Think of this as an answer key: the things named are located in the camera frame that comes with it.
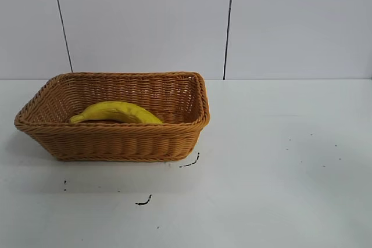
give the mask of woven basket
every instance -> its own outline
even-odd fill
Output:
[[[105,100],[135,103],[164,124],[69,118]],[[193,150],[209,122],[197,73],[69,73],[52,78],[17,114],[15,126],[59,160],[176,161]]]

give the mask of white tabletop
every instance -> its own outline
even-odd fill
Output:
[[[371,246],[370,80],[208,81],[166,164],[56,161],[13,126],[43,84],[0,81],[1,247]]]

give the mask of banana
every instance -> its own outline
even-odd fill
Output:
[[[87,120],[116,120],[124,123],[162,123],[143,107],[121,101],[103,101],[70,118],[70,123]]]

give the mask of basket rim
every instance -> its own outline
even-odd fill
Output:
[[[47,90],[50,87],[55,86],[60,80],[65,80],[68,78],[76,78],[76,77],[113,77],[113,76],[125,76],[125,77],[132,77],[132,78],[145,78],[145,77],[159,77],[159,76],[179,76],[179,77],[190,77],[194,76],[198,81],[198,99],[201,106],[201,115],[190,123],[162,123],[162,124],[141,124],[141,123],[33,123],[26,120],[28,114],[32,111],[34,106],[42,100],[44,95],[46,94]],[[209,105],[208,105],[208,98],[206,95],[206,88],[203,77],[196,72],[161,72],[161,73],[100,73],[100,72],[76,72],[76,73],[66,73],[60,74],[51,78],[47,81],[47,83],[35,94],[35,96],[18,112],[15,117],[15,126],[19,130],[44,130],[47,128],[55,129],[60,128],[61,132],[72,132],[76,129],[78,130],[97,130],[100,128],[111,129],[111,130],[120,130],[123,129],[130,129],[136,131],[137,129],[143,129],[145,127],[152,128],[152,132],[154,129],[163,131],[163,132],[172,132],[173,130],[185,130],[185,132],[190,132],[191,130],[201,130],[204,126],[208,124],[210,120],[209,114]]]

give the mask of banana tip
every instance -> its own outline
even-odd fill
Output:
[[[81,114],[78,114],[70,118],[70,123],[79,123],[82,121],[84,121],[84,117]]]

